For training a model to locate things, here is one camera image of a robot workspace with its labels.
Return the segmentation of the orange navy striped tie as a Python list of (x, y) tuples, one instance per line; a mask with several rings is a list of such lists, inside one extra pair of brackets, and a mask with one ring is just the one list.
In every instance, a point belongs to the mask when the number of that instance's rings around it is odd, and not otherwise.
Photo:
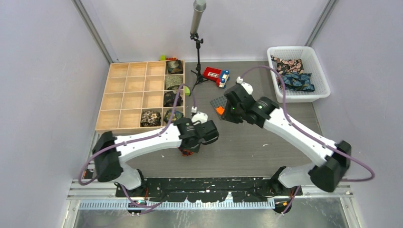
[(186, 149), (183, 149), (183, 148), (180, 148), (179, 150), (182, 153), (182, 156), (191, 156), (191, 155), (194, 154), (194, 152), (191, 151), (191, 150), (186, 150)]

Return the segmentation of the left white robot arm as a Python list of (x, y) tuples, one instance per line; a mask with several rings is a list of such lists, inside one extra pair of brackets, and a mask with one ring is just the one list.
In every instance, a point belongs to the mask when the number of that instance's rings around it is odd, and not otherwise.
[(177, 148), (184, 153), (196, 153), (201, 145), (211, 144), (218, 137), (219, 132), (213, 120), (202, 112), (149, 132), (120, 136), (105, 132), (93, 151), (96, 180), (117, 182), (133, 196), (142, 196), (146, 189), (144, 177), (139, 169), (127, 164), (129, 160), (164, 149)]

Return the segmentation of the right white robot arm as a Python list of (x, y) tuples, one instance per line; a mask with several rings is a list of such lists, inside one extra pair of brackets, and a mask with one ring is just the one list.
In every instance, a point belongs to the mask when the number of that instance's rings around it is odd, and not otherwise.
[(222, 117), (232, 123), (255, 124), (272, 132), (303, 152), (311, 163), (297, 167), (280, 167), (272, 177), (271, 188), (278, 195), (290, 188), (313, 184), (325, 192), (333, 192), (350, 166), (346, 155), (351, 154), (351, 145), (346, 141), (336, 143), (321, 136), (291, 117), (267, 97), (255, 100), (250, 84), (237, 78), (236, 84), (226, 90), (226, 106)]

